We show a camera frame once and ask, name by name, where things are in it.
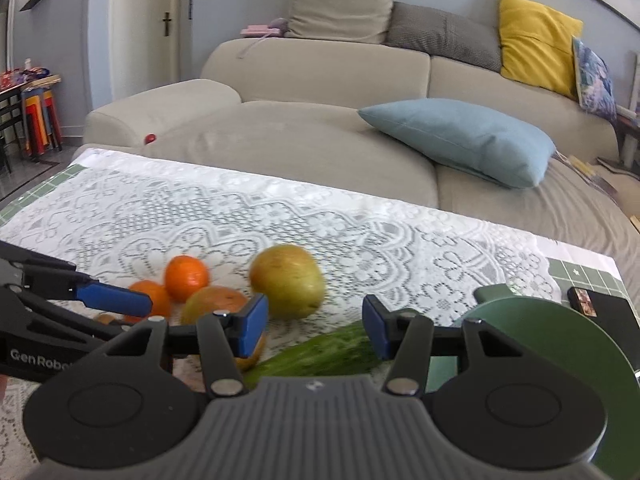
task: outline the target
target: phone case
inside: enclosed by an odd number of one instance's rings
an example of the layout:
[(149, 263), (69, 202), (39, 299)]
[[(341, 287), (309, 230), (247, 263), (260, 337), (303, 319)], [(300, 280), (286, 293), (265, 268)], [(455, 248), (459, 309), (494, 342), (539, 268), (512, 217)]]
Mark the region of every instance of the phone case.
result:
[(640, 325), (625, 298), (572, 286), (567, 291), (572, 309), (591, 319), (616, 342), (635, 371), (640, 371)]

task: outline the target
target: green plate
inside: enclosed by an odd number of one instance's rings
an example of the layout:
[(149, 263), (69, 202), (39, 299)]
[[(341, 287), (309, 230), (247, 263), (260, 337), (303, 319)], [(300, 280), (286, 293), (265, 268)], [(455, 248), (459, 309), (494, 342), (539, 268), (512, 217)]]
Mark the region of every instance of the green plate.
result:
[[(640, 388), (633, 369), (606, 332), (552, 301), (514, 296), (506, 285), (479, 288), (477, 317), (564, 368), (596, 391), (607, 429), (593, 463), (614, 480), (640, 478)], [(455, 374), (455, 358), (432, 358), (427, 390)]]

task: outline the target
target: light blue pillow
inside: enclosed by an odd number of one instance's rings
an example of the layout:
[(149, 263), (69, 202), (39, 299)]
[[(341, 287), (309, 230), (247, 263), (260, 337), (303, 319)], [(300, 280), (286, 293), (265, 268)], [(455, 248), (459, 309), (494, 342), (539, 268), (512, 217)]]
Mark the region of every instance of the light blue pillow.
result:
[(462, 101), (398, 101), (358, 113), (440, 164), (509, 187), (537, 186), (556, 151), (549, 136), (532, 124)]

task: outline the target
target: beige sofa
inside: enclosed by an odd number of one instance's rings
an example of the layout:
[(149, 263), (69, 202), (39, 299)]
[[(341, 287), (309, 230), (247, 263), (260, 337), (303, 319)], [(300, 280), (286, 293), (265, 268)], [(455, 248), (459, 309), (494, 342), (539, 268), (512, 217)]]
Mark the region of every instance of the beige sofa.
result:
[[(93, 111), (84, 140), (155, 158), (270, 174), (405, 200), (612, 256), (640, 305), (640, 234), (607, 197), (551, 160), (535, 189), (507, 189), (441, 166), (369, 126), (361, 107), (423, 97), (500, 110), (590, 161), (618, 157), (609, 123), (558, 94), (442, 57), (378, 44), (234, 40), (202, 79)], [(154, 133), (157, 140), (143, 146)]]

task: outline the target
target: white lace tablecloth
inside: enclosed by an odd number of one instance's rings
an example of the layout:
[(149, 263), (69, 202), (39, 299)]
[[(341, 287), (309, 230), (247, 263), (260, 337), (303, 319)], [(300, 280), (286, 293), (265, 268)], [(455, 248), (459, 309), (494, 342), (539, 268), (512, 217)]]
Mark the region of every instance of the white lace tablecloth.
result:
[[(360, 318), (376, 294), (448, 325), (476, 302), (479, 286), (559, 301), (548, 261), (530, 233), (464, 216), (315, 184), (205, 168), (105, 150), (76, 160), (86, 169), (18, 211), (0, 239), (75, 262), (113, 285), (162, 280), (178, 254), (203, 260), (212, 284), (250, 293), (252, 258), (273, 244), (304, 247), (327, 283), (319, 311), (269, 325), (265, 358)], [(76, 312), (95, 312), (73, 303)], [(189, 360), (176, 366), (189, 384)], [(35, 385), (11, 380), (2, 406), (0, 479), (36, 463), (21, 425)]]

